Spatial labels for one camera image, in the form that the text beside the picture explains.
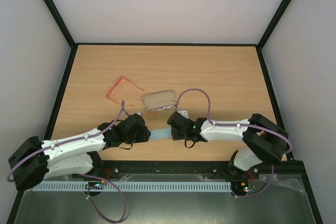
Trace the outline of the red sunglasses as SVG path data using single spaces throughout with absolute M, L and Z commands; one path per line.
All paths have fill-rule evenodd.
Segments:
M 121 105 L 121 102 L 124 101 L 125 107 L 132 107 L 136 105 L 144 91 L 129 78 L 120 76 L 108 90 L 106 98 L 113 104 Z

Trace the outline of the flag pattern glasses case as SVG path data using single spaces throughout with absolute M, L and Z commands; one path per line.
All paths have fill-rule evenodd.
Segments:
M 175 93 L 171 90 L 149 93 L 143 97 L 143 103 L 147 113 L 170 109 L 176 106 Z

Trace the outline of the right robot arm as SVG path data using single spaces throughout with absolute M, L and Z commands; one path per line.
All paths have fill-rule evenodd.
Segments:
M 255 174 L 255 166 L 281 164 L 282 156 L 292 151 L 286 130 L 261 114 L 240 121 L 214 121 L 198 118 L 192 121 L 181 112 L 174 112 L 167 124 L 172 129 L 174 140 L 192 142 L 234 141 L 243 142 L 246 148 L 232 154 L 228 172 L 235 178 L 246 178 Z

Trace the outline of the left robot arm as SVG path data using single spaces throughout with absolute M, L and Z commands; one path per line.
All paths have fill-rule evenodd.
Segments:
M 150 135 L 143 117 L 135 113 L 72 137 L 41 141 L 33 136 L 8 159 L 10 172 L 6 179 L 20 191 L 62 175 L 96 176 L 103 166 L 99 151 L 121 144 L 145 143 Z

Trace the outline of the light blue cleaning cloth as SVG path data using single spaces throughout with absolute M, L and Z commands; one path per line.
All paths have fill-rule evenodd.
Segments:
M 172 137 L 171 128 L 167 127 L 164 129 L 151 130 L 149 140 L 154 141 L 154 140 L 161 140 L 161 139 L 171 138 L 171 137 Z

